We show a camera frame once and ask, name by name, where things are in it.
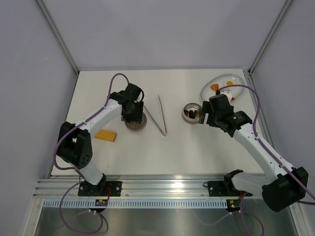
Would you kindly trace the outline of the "beige round lid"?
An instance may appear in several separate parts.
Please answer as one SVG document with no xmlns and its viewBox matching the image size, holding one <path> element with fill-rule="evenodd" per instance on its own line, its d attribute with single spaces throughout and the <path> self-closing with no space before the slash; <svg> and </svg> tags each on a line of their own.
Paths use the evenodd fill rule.
<svg viewBox="0 0 315 236">
<path fill-rule="evenodd" d="M 145 128 L 146 125 L 147 125 L 146 115 L 145 115 L 145 124 L 139 124 L 137 121 L 132 121 L 132 122 L 126 122 L 125 121 L 125 126 L 127 127 L 128 130 L 130 130 L 132 132 L 141 131 Z"/>
</svg>

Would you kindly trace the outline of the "steel round lunch container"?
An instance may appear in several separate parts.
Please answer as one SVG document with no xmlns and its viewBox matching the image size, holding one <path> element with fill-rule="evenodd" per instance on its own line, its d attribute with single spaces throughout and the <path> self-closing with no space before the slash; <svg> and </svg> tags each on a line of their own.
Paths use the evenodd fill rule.
<svg viewBox="0 0 315 236">
<path fill-rule="evenodd" d="M 182 117 L 189 124 L 198 124 L 202 107 L 197 103 L 188 103 L 182 110 Z"/>
</svg>

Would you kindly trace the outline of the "dark food piece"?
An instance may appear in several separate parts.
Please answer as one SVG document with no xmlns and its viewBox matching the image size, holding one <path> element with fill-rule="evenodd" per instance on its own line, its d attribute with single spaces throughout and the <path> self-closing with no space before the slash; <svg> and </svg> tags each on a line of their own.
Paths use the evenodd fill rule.
<svg viewBox="0 0 315 236">
<path fill-rule="evenodd" d="M 189 116 L 189 118 L 193 119 L 193 118 L 194 118 L 194 113 L 193 113 L 193 111 L 189 111 L 188 116 Z"/>
</svg>

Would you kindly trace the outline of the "metal tongs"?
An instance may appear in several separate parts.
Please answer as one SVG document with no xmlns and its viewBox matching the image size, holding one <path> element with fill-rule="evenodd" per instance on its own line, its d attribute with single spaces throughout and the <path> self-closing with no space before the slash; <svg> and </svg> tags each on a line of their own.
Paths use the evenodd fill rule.
<svg viewBox="0 0 315 236">
<path fill-rule="evenodd" d="M 155 127 L 161 133 L 163 137 L 167 136 L 167 125 L 166 125 L 166 116 L 165 109 L 160 94 L 156 93 L 144 103 L 145 113 L 149 116 L 150 121 L 153 122 Z"/>
</svg>

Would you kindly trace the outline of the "red orange food toy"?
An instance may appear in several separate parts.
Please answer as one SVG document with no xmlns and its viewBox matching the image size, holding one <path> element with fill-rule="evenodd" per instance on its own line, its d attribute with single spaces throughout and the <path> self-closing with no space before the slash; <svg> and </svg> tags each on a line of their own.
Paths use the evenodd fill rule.
<svg viewBox="0 0 315 236">
<path fill-rule="evenodd" d="M 193 111 L 193 113 L 194 113 L 194 118 L 193 119 L 196 119 L 196 118 L 200 117 L 200 112 L 198 110 Z"/>
</svg>

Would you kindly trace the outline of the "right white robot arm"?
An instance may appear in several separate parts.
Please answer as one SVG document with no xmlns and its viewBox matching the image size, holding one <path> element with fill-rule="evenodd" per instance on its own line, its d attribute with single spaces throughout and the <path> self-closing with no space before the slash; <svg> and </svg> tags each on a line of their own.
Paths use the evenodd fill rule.
<svg viewBox="0 0 315 236">
<path fill-rule="evenodd" d="M 281 157 L 254 129 L 254 123 L 243 111 L 234 111 L 225 94 L 215 95 L 202 104 L 200 124 L 219 128 L 240 143 L 265 173 L 256 177 L 234 170 L 223 177 L 222 191 L 229 196 L 241 192 L 262 197 L 274 212 L 302 200 L 306 195 L 308 172 L 295 168 Z"/>
</svg>

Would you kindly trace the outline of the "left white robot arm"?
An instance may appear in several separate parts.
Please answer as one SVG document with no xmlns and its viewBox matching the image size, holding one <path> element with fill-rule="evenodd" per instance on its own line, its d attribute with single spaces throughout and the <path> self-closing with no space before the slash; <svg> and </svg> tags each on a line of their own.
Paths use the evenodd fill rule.
<svg viewBox="0 0 315 236">
<path fill-rule="evenodd" d="M 129 83 L 126 89 L 113 92 L 108 101 L 95 114 L 79 124 L 65 122 L 61 125 L 57 147 L 57 156 L 69 163 L 83 182 L 79 184 L 79 196 L 105 196 L 110 192 L 106 175 L 92 163 L 93 137 L 110 121 L 120 117 L 125 125 L 142 130 L 147 118 L 144 108 L 143 90 Z"/>
</svg>

